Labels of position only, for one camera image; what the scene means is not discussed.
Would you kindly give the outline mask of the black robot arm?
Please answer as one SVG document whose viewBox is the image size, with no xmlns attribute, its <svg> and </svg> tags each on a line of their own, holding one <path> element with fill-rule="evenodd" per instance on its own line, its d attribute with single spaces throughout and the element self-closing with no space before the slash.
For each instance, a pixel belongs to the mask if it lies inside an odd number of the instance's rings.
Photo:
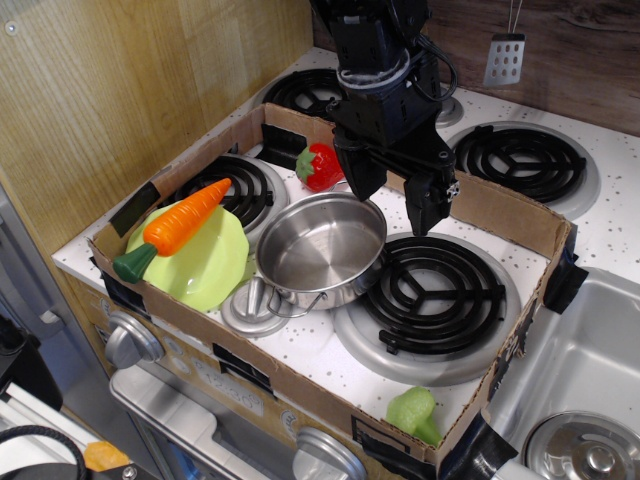
<svg viewBox="0 0 640 480">
<path fill-rule="evenodd" d="M 426 235 L 451 211 L 459 192 L 455 155 L 436 130 L 442 104 L 457 87 L 441 88 L 448 56 L 422 31 L 424 1 L 315 1 L 338 57 L 345 92 L 331 103 L 334 147 L 348 184 L 364 201 L 393 173 L 404 180 L 412 231 Z"/>
</svg>

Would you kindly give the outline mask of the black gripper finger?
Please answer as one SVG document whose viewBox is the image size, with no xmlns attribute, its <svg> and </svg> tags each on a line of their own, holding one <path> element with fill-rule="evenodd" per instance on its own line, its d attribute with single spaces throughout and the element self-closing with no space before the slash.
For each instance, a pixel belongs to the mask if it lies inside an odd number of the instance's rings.
<svg viewBox="0 0 640 480">
<path fill-rule="evenodd" d="M 366 149 L 337 147 L 336 152 L 345 179 L 358 200 L 368 200 L 385 185 L 387 170 L 378 165 Z"/>
<path fill-rule="evenodd" d="M 451 211 L 453 176 L 416 173 L 404 183 L 406 209 L 414 236 L 424 237 Z"/>
</svg>

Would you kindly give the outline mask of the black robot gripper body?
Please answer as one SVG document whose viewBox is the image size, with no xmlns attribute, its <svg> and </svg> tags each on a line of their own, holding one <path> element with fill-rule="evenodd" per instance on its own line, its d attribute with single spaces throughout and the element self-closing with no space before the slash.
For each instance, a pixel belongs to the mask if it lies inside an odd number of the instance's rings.
<svg viewBox="0 0 640 480">
<path fill-rule="evenodd" d="M 433 172 L 455 182 L 453 154 L 435 127 L 442 109 L 435 54 L 404 51 L 386 70 L 342 60 L 337 79 L 346 98 L 328 108 L 336 148 L 366 149 L 387 173 L 406 180 Z"/>
</svg>

